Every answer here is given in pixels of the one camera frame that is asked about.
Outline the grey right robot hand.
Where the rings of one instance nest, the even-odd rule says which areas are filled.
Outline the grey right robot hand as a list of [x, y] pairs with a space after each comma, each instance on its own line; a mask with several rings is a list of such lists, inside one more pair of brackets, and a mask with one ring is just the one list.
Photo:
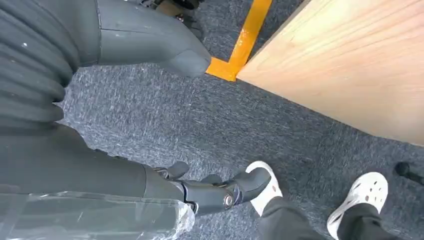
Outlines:
[[1, 1], [0, 184], [22, 194], [175, 199], [198, 215], [257, 200], [272, 179], [261, 162], [228, 181], [182, 181], [183, 162], [151, 168], [110, 156], [60, 124], [58, 103], [79, 68], [140, 63], [194, 77], [211, 56], [180, 20], [134, 0]]

